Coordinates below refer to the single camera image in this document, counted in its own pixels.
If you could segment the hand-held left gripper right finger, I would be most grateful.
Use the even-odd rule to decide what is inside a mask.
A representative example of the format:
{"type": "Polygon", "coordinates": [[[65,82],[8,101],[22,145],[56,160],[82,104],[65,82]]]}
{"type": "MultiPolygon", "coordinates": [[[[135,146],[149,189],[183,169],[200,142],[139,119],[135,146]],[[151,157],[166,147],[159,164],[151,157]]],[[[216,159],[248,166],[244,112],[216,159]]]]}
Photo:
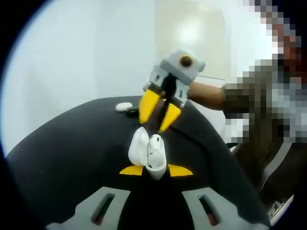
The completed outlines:
{"type": "Polygon", "coordinates": [[[206,187],[181,192],[196,230],[264,230],[261,223],[250,223],[239,216],[236,206],[206,187]]]}

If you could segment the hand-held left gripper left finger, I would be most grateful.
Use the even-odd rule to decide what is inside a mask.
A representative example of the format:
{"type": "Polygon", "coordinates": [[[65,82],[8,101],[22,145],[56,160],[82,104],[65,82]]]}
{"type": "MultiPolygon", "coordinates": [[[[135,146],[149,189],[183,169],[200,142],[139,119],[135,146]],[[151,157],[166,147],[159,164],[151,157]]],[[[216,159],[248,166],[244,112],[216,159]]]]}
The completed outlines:
{"type": "Polygon", "coordinates": [[[153,224],[153,165],[129,166],[84,197],[64,221],[48,230],[149,230],[153,224]]]}

